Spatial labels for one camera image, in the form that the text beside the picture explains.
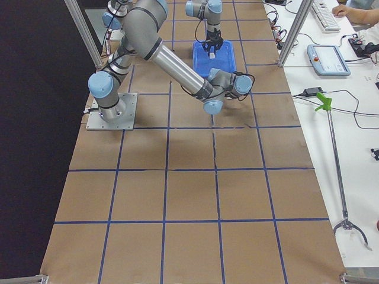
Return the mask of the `robot arm, viewer-right in front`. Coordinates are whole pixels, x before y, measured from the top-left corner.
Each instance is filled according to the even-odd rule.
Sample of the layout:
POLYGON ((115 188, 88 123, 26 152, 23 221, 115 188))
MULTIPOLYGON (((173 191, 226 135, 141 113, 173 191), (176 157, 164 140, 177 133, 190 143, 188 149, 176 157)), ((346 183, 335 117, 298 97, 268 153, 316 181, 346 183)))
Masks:
POLYGON ((166 1, 109 1, 107 9, 104 24, 112 30, 123 29, 124 36, 107 64, 88 79, 102 121, 115 122, 125 115, 127 104, 118 89, 136 56, 159 66, 203 102, 209 114, 221 111, 224 98, 243 100, 251 91, 251 75, 212 68, 204 79, 163 44, 158 32, 168 16, 166 1))

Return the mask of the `person's hand at keyboard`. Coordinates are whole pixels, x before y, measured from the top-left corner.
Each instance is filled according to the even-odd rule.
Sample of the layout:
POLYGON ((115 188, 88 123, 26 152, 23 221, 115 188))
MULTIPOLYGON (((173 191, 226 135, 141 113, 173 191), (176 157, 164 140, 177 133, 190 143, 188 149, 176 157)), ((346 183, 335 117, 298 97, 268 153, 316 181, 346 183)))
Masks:
POLYGON ((347 17, 353 10, 352 7, 340 4, 332 8, 332 14, 335 17, 347 17))

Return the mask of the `black gripper, front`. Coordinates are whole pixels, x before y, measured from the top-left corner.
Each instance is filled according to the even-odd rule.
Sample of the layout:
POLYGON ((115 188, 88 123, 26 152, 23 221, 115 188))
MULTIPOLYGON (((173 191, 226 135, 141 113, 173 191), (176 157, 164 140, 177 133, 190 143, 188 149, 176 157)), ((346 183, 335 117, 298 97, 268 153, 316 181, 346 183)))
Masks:
POLYGON ((202 42, 202 47, 208 55, 210 54, 210 51, 213 51, 216 55, 222 45, 223 38, 221 36, 221 30, 214 29, 214 31, 206 31, 206 40, 202 42))

